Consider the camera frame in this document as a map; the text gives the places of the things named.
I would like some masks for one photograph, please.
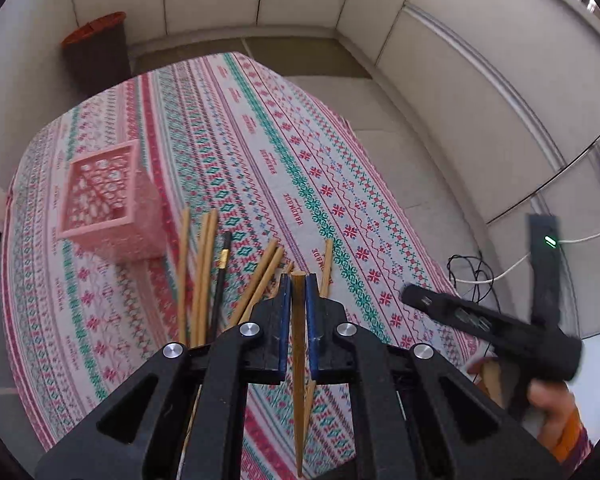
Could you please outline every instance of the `black chopstick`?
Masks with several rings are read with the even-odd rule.
[[[216,281],[216,294],[214,296],[214,306],[211,313],[211,325],[207,334],[206,341],[212,343],[218,336],[218,322],[220,321],[220,308],[222,307],[222,295],[224,294],[224,281],[226,279],[226,266],[229,263],[229,252],[231,250],[231,231],[225,231],[222,234],[224,243],[218,262],[218,280]]]

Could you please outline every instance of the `orange trash can lid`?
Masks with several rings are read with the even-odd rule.
[[[114,12],[112,14],[102,16],[97,20],[93,20],[92,22],[86,23],[77,30],[74,30],[71,34],[64,38],[64,40],[62,40],[61,45],[65,47],[72,43],[78,43],[79,41],[86,40],[87,38],[93,36],[98,32],[119,25],[120,23],[125,21],[125,18],[126,12]]]

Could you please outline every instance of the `chopstick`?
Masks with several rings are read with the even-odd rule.
[[[333,239],[327,238],[324,245],[324,266],[322,267],[322,281],[320,283],[320,296],[329,297],[329,284],[331,281],[331,263],[333,262]],[[306,395],[304,396],[304,440],[302,441],[302,456],[304,457],[304,445],[309,433],[309,420],[311,419],[311,410],[314,408],[315,381],[309,380],[306,386]]]
[[[249,318],[251,317],[251,311],[253,311],[253,306],[262,299],[262,295],[264,294],[264,291],[267,289],[267,285],[269,285],[271,277],[276,273],[276,269],[278,268],[280,261],[282,260],[282,256],[284,256],[284,255],[285,255],[285,250],[282,247],[278,247],[276,250],[276,253],[273,255],[273,258],[271,259],[271,261],[269,263],[269,266],[267,267],[267,270],[264,273],[264,276],[260,280],[258,287],[256,288],[255,292],[253,293],[253,296],[251,297],[251,300],[249,301],[247,309],[244,311],[244,313],[242,314],[242,317],[240,318],[241,323],[248,321]]]
[[[207,318],[209,313],[209,284],[211,282],[211,264],[214,257],[214,242],[216,241],[216,229],[218,228],[218,209],[212,209],[208,213],[206,226],[205,252],[202,267],[202,283],[200,296],[198,297],[198,325],[196,326],[196,346],[205,344]]]
[[[322,268],[322,281],[320,282],[320,295],[329,297],[329,285],[331,283],[331,264],[333,262],[333,238],[327,238],[324,244],[324,266]]]
[[[198,254],[196,255],[196,283],[193,289],[193,300],[191,301],[191,316],[190,316],[190,339],[191,347],[198,346],[198,313],[200,307],[200,292],[202,291],[202,273],[204,271],[204,260],[205,260],[205,244],[206,244],[206,231],[209,224],[209,213],[202,215],[202,222],[200,222],[200,232],[198,234]]]
[[[218,261],[218,278],[216,279],[216,293],[214,305],[211,308],[211,325],[209,326],[206,340],[211,343],[218,336],[218,322],[220,321],[220,309],[222,308],[222,297],[224,296],[224,282],[226,281],[226,268],[231,251],[231,231],[222,234],[222,251]]]
[[[180,245],[178,246],[178,343],[187,346],[187,255],[189,253],[189,206],[182,208],[180,216]]]
[[[244,314],[244,309],[247,308],[247,305],[251,301],[251,297],[253,296],[253,291],[260,284],[262,275],[264,274],[265,270],[267,269],[267,266],[269,265],[269,262],[271,261],[273,254],[276,252],[277,246],[278,246],[277,240],[269,241],[269,245],[267,245],[267,248],[264,250],[264,252],[262,253],[262,256],[260,257],[260,261],[258,263],[258,266],[256,267],[256,270],[254,270],[253,274],[251,275],[251,279],[249,280],[249,284],[247,285],[247,288],[244,289],[244,292],[242,293],[240,300],[238,300],[238,303],[235,305],[234,312],[231,314],[231,319],[229,320],[229,323],[227,324],[225,330],[228,330],[229,328],[236,326],[240,322],[240,318],[242,317],[242,314]]]
[[[304,272],[291,274],[291,355],[293,359],[294,439],[296,442],[296,469],[302,477],[302,452],[304,448]]]

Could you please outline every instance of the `table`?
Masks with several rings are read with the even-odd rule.
[[[160,190],[168,254],[115,266],[56,237],[59,193],[72,156],[127,139],[140,139]],[[192,59],[69,110],[31,141],[12,181],[2,239],[4,327],[20,398],[45,449],[175,339],[185,203],[192,234],[212,207],[219,232],[233,232],[222,322],[270,238],[297,267],[320,275],[330,237],[330,297],[350,320],[387,343],[429,342],[458,366],[475,353],[475,338],[400,304],[406,281],[452,287],[347,121],[241,54]],[[220,247],[218,238],[216,258]],[[195,252],[192,235],[189,297]],[[243,478],[296,477],[289,384],[250,387]],[[318,387],[306,476],[354,454],[349,407],[345,385]]]

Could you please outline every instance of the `metal screw cap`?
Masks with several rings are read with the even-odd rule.
[[[413,353],[418,359],[431,359],[433,357],[433,348],[424,343],[420,343],[413,349]]]
[[[338,331],[338,334],[347,336],[354,335],[358,331],[356,326],[351,323],[340,323],[336,327],[336,330]]]
[[[257,323],[247,322],[240,326],[240,333],[245,336],[256,335],[260,331]]]
[[[182,354],[182,350],[183,348],[180,343],[169,343],[162,349],[162,354],[169,359],[173,359]]]

